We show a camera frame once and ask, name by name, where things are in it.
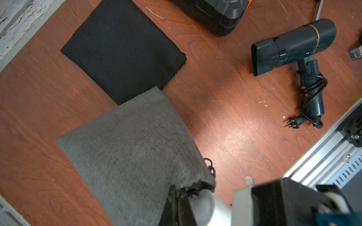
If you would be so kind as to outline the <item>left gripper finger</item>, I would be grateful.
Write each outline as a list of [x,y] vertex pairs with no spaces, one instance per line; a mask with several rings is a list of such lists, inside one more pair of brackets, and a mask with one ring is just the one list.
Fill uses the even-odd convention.
[[172,185],[167,195],[159,226],[196,226],[188,193]]

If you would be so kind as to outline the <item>grey fabric pouch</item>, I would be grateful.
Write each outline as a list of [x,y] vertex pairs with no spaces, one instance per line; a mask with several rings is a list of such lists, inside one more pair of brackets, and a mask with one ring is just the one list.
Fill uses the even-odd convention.
[[157,226],[169,189],[215,178],[159,88],[57,139],[115,226]]

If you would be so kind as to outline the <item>white hair dryer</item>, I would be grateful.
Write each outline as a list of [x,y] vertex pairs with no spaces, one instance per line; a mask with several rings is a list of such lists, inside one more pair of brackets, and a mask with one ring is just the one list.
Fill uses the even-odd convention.
[[210,190],[191,195],[189,202],[198,226],[231,226],[232,207]]

